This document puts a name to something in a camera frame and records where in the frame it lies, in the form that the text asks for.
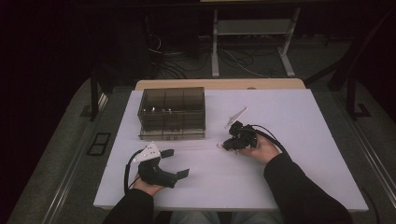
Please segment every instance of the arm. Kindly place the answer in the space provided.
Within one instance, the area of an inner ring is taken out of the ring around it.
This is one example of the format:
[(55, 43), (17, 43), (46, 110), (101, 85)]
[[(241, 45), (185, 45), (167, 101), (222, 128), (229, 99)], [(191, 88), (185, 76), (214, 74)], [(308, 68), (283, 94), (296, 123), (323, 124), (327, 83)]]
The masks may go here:
[(287, 223), (349, 224), (352, 218), (343, 205), (323, 191), (287, 155), (257, 135), (258, 145), (240, 150), (268, 163), (264, 177)]
[(148, 224), (153, 223), (153, 196), (162, 186), (149, 185), (136, 176), (134, 188), (116, 204), (103, 223)]

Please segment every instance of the metal stand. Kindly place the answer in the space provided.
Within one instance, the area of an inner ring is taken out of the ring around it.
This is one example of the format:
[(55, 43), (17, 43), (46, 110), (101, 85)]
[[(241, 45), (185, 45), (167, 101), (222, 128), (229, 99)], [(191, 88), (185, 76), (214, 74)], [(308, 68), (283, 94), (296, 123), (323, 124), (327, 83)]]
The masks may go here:
[(282, 34), (286, 34), (286, 39), (283, 47), (278, 49), (279, 57), (288, 77), (295, 77), (287, 53), (300, 10), (299, 7), (295, 8), (292, 18), (285, 20), (219, 21), (218, 11), (215, 9), (213, 20), (212, 77), (219, 77), (218, 35)]

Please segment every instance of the white tabletop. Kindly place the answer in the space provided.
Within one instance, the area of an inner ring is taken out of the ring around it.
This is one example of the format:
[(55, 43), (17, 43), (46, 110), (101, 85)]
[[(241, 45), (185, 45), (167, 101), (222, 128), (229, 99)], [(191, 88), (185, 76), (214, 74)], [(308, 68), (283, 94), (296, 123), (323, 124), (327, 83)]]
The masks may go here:
[[(133, 91), (93, 205), (112, 208), (124, 195), (123, 176), (130, 157), (149, 142), (139, 140), (137, 110), (142, 91)], [(276, 203), (262, 174), (264, 165), (217, 148), (231, 136), (224, 129), (230, 116), (248, 110), (239, 121), (258, 124), (273, 133), (306, 175), (349, 211), (366, 211), (367, 204), (343, 160), (310, 90), (205, 90), (206, 138), (158, 141), (160, 150), (175, 155), (162, 159), (170, 173), (190, 168), (174, 189), (155, 195), (161, 210), (273, 210)], [(137, 164), (132, 164), (130, 180)]]

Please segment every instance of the white tag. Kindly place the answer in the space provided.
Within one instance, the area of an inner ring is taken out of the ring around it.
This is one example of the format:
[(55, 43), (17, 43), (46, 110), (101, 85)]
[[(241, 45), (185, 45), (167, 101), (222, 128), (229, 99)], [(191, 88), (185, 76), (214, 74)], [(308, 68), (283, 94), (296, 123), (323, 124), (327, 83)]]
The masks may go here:
[(132, 160), (133, 162), (141, 162), (141, 161), (148, 161), (157, 157), (161, 157), (161, 152), (154, 144), (151, 142), (146, 146), (142, 152), (137, 154), (137, 156)]

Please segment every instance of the person's left hand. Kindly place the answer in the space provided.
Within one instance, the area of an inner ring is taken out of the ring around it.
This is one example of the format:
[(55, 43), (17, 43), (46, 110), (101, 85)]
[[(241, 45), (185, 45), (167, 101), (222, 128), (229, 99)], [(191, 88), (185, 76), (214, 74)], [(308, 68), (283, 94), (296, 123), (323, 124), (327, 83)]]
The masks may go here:
[(134, 179), (137, 179), (134, 182), (134, 189), (140, 189), (145, 191), (147, 194), (154, 196), (158, 191), (160, 191), (161, 189), (164, 189), (164, 186), (159, 186), (159, 185), (150, 185), (146, 182), (144, 182), (142, 180), (142, 178), (140, 178), (139, 174), (136, 174), (136, 176), (134, 177)]

